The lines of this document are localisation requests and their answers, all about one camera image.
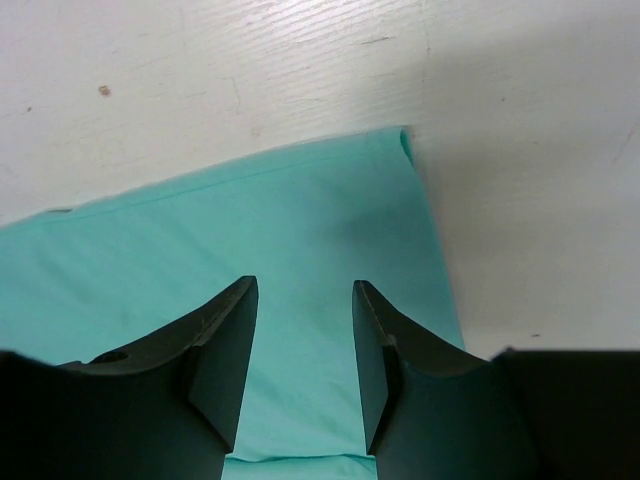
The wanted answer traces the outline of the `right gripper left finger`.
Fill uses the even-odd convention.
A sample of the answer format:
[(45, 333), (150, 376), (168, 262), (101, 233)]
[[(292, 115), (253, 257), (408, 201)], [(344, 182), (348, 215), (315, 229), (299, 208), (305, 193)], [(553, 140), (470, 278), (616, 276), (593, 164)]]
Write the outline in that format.
[(232, 452), (258, 307), (243, 276), (88, 363), (1, 355), (5, 479), (218, 479)]

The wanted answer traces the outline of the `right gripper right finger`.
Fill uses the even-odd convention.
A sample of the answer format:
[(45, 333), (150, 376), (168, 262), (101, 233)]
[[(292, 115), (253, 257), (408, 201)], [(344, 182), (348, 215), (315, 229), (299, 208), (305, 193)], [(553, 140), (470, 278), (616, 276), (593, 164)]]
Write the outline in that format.
[(639, 355), (508, 349), (484, 360), (353, 286), (367, 452), (381, 479), (635, 479)]

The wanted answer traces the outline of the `teal t shirt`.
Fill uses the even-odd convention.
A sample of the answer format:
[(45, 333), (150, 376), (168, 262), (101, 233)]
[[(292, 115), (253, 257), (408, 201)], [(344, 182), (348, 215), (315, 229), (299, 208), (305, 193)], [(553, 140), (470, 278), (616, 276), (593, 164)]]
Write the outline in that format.
[(1, 231), (1, 344), (87, 361), (243, 275), (258, 319), (228, 479), (372, 479), (352, 330), (371, 282), (462, 344), (407, 130), (269, 151)]

